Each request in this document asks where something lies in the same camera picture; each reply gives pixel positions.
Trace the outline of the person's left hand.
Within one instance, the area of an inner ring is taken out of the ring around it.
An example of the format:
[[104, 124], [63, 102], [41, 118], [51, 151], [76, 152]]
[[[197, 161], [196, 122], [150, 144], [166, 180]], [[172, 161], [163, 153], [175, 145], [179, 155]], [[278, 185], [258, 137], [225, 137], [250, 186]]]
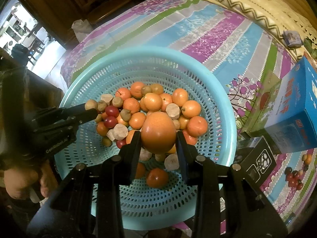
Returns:
[[30, 196], [29, 189], [39, 182], [40, 192], [48, 198], [58, 187], [49, 160], [44, 162], [39, 172], [32, 168], [11, 168], [4, 171], [4, 185], [8, 195], [16, 200], [24, 200]]

